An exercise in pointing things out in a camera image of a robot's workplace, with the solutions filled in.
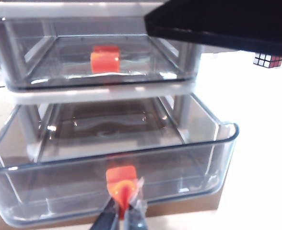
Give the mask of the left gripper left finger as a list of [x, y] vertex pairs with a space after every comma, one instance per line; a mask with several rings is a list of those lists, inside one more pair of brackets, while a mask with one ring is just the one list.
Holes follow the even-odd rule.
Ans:
[[100, 213], [90, 230], [118, 230], [119, 215], [118, 205], [114, 199], [110, 199], [104, 210]]

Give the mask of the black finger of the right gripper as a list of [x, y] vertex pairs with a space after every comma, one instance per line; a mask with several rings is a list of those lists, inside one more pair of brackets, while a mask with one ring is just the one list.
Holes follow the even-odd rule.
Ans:
[[282, 56], [282, 0], [170, 0], [144, 20], [150, 36]]

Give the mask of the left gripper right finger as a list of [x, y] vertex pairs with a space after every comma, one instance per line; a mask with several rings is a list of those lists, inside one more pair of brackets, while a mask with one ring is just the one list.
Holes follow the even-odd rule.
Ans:
[[129, 199], [129, 207], [124, 214], [125, 230], [147, 230], [146, 211], [147, 201], [143, 199], [144, 178], [137, 180], [136, 191], [133, 192], [132, 198]]

